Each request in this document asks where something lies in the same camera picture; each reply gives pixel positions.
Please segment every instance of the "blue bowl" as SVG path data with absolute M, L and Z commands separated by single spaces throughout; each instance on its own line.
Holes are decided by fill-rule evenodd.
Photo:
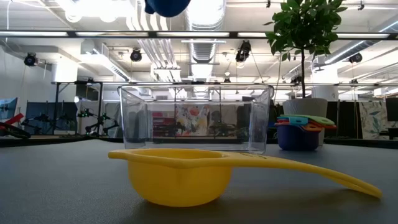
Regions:
M 319 145 L 319 132 L 305 131 L 299 126 L 278 125 L 278 145 L 288 151 L 314 151 Z

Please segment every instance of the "table surface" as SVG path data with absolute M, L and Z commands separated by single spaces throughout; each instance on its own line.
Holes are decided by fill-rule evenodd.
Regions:
M 131 187 L 123 144 L 90 140 L 0 148 L 0 223 L 396 223 L 398 150 L 324 145 L 268 156 L 334 169 L 374 184 L 381 200 L 316 174 L 236 168 L 225 193 L 206 205 L 170 208 Z

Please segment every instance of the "clear plastic container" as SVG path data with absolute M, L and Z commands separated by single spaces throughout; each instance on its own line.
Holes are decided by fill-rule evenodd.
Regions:
M 135 83 L 119 87 L 119 95 L 126 149 L 266 150 L 272 86 Z

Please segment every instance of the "plant stem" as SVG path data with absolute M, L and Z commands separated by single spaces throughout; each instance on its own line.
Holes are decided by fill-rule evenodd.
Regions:
M 303 89 L 303 99 L 305 98 L 305 67 L 304 67 L 304 61 L 305 61 L 305 56 L 304 56 L 304 49 L 301 49 L 301 87 Z

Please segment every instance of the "yellow strainer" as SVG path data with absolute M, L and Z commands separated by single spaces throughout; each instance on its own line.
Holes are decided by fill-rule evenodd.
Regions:
M 377 198 L 382 195 L 375 186 L 341 172 L 269 156 L 196 149 L 130 149 L 111 151 L 108 157 L 129 161 L 129 178 L 139 195 L 171 207 L 196 206 L 218 198 L 228 185 L 233 167 L 313 172 L 353 190 Z

